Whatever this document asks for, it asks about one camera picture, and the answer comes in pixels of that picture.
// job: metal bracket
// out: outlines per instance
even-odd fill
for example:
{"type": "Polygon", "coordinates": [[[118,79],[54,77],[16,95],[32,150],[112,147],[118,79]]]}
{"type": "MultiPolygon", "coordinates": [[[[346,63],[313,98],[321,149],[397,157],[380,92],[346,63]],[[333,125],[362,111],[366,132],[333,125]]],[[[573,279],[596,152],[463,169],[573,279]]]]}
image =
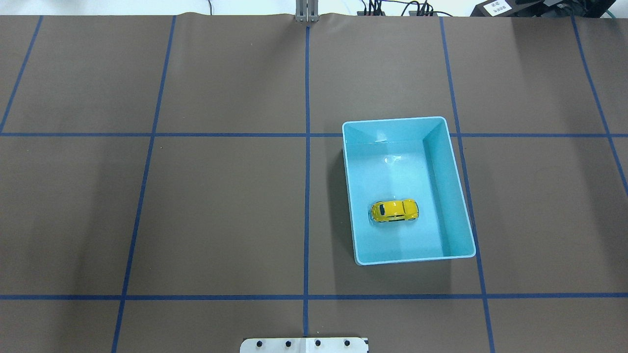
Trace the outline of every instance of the metal bracket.
{"type": "Polygon", "coordinates": [[[296,0],[297,22],[318,21],[318,0],[296,0]]]}
{"type": "Polygon", "coordinates": [[[240,353],[369,353],[369,340],[358,337],[246,339],[240,353]]]}

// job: toy car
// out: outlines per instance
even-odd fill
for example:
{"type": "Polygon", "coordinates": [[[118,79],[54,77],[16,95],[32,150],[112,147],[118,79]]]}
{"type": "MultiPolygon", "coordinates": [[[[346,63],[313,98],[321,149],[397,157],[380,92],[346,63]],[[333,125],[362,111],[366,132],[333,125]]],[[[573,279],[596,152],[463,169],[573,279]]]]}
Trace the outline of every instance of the toy car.
{"type": "Polygon", "coordinates": [[[411,198],[396,201],[379,201],[371,206],[371,216],[378,222],[395,220],[415,220],[419,217],[419,207],[411,198]]]}

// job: blue plastic bin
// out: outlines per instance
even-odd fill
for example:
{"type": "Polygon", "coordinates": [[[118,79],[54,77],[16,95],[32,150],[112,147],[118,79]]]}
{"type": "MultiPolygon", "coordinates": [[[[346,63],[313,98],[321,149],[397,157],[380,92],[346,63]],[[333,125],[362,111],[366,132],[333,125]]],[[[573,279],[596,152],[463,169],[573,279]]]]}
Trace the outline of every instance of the blue plastic bin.
{"type": "Polygon", "coordinates": [[[355,262],[470,258],[475,244],[447,122],[442,117],[342,125],[355,262]],[[419,218],[377,223],[378,201],[413,198],[419,218]]]}

